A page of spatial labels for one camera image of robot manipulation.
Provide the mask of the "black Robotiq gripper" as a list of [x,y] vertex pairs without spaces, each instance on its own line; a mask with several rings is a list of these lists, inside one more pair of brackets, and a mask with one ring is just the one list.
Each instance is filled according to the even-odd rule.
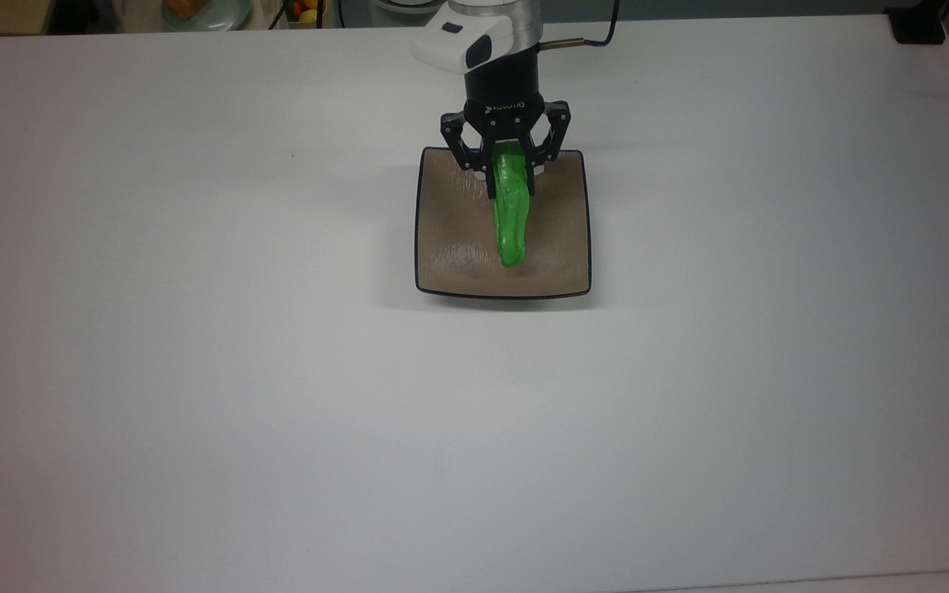
[[[537,171],[557,161],[572,113],[565,100],[545,102],[539,83],[539,45],[505,55],[464,75],[466,102],[463,112],[445,113],[441,133],[462,171],[481,173],[487,198],[497,198],[494,150],[502,140],[525,142],[526,184],[537,193]],[[545,138],[532,145],[532,125],[541,115],[549,125]],[[479,147],[463,138],[467,128],[477,133]]]

